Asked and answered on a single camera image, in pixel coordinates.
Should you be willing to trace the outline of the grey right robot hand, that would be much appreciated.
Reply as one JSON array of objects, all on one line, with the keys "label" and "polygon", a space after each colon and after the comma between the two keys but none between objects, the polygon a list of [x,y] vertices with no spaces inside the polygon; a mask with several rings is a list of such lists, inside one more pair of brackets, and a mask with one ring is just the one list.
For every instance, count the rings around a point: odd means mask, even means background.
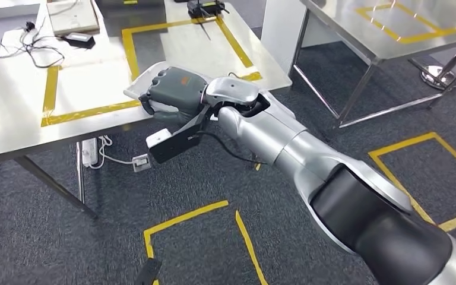
[{"label": "grey right robot hand", "polygon": [[[207,81],[200,75],[177,67],[161,70],[151,81],[148,90],[140,95],[143,109],[158,121],[184,125],[202,110],[202,95]],[[177,108],[168,112],[155,110],[151,102]]]}]

